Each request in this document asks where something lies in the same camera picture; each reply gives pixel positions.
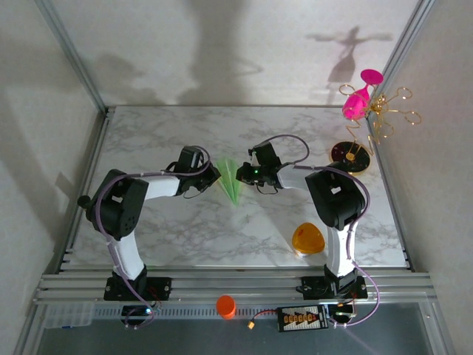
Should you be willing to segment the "green square paper sheet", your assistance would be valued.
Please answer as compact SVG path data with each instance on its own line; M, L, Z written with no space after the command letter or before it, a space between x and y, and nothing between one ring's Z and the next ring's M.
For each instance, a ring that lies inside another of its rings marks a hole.
M242 188L242 183L236 177L238 168L237 162L231 158L220 158L217 161L217 169L220 173L219 184L235 206L239 205Z

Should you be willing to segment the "orange translucent cup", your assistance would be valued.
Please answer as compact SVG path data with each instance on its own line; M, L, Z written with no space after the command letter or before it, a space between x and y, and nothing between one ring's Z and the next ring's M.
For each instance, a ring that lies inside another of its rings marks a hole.
M292 247L302 255L322 253L325 249L325 240L320 230L312 223L301 224L293 233Z

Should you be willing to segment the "pink wine glass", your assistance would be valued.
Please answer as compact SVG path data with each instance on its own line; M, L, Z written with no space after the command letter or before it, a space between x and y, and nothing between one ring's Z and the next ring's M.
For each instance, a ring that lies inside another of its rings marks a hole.
M355 89L350 84L342 84L338 88L339 92L347 97L342 107L342 114L349 121L357 121L366 115L371 100L370 90L376 89L384 81L383 74L374 69L362 70L360 76L364 82L361 89Z

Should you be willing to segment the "orange plastic cylinder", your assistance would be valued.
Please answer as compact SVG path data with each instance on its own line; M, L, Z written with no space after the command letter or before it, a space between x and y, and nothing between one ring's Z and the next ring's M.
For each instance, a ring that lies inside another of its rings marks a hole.
M233 297L222 295L216 302L217 313L224 320L231 320L236 314L237 305Z

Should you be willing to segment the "black charger board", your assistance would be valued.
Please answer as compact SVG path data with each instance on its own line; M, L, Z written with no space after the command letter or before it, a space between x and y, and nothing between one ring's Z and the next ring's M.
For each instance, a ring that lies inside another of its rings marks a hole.
M276 309L279 332L328 329L327 308L324 305L302 305Z

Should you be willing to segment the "black controller box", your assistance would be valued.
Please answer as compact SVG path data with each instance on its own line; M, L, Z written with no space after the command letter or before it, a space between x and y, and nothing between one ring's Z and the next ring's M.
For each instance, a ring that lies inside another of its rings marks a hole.
M122 308L122 317L149 317L152 313L152 309L145 305L125 305Z
M349 323L356 316L356 309L353 303L341 303L328 305L328 313L333 321Z

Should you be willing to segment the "clear plastic organizer box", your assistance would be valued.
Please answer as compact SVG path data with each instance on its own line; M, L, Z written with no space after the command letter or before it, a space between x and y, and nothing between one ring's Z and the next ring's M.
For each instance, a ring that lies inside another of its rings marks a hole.
M57 303L47 306L44 319L46 329L76 328L92 324L95 314L93 302Z

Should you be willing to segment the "aluminium side rail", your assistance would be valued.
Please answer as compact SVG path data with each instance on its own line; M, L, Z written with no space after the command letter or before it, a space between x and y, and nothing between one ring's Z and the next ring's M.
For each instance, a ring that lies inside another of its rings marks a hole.
M104 112L99 112L92 126L92 131L83 149L82 161L78 167L78 185L72 187L72 197L63 217L63 228L58 241L55 244L53 257L48 266L48 270L53 274L61 271L64 257L68 251L74 246L76 235L81 224L82 209L78 206L78 198L89 192L93 175L98 163L98 156L101 153L103 140L106 135L110 117L113 110L109 107Z
M398 238L400 240L401 248L404 254L404 259L406 261L406 268L410 271L414 271L415 267L412 264L412 258L409 253L408 246L406 244L406 238L404 235L404 226L401 221L401 216L398 210L398 201L395 196L395 191L392 188L392 176L389 171L389 165L387 156L383 153L381 145L379 143L373 144L373 149L375 151L375 156L378 161L378 166L384 182L384 188L387 193L387 199L389 201L389 206L392 212L392 217L395 223L395 227L398 233Z

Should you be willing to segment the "aluminium mounting rail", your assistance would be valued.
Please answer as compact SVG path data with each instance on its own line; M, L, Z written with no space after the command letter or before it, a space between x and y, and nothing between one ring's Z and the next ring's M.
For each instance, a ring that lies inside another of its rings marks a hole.
M301 302L303 295L296 288L303 277L317 275L317 270L270 269L176 269L153 270L153 277L170 277L171 304L213 303L228 294L241 304ZM382 302L414 302L435 300L436 294L427 273L407 270L369 270L372 280L366 281L368 302L380 291ZM68 271L45 274L37 286L33 301L37 304L57 302L103 302L108 272Z

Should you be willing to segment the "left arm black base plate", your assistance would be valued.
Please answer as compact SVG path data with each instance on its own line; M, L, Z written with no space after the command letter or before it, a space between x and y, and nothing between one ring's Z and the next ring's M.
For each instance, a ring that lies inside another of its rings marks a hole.
M145 301L167 301L171 293L171 278L169 277L141 277L129 280L128 283ZM107 279L103 299L106 301L138 301L125 281L116 274Z

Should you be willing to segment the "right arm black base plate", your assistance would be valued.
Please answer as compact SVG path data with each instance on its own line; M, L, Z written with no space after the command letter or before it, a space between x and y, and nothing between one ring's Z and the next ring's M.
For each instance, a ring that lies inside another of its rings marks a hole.
M304 300L367 300L365 279L357 276L355 281L340 291L326 277L303 277L302 284L296 287Z

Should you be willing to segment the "aluminium frame post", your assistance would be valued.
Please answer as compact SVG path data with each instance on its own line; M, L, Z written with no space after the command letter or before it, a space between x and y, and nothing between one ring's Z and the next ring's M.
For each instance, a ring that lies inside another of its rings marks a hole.
M394 82L394 77L399 71L410 47L413 45L423 23L427 19L432 6L436 0L418 0L409 17L406 26L398 39L395 49L392 51L387 64L384 67L384 82L377 88L377 93L387 93L387 90Z
M64 26L52 0L34 0L34 3L47 23L47 26L50 28L55 40L61 47L82 87L92 100L95 108L100 114L105 115L107 113L107 106L103 102L103 99L84 64L84 61L81 59L77 49L75 48L72 39L69 37L67 29Z

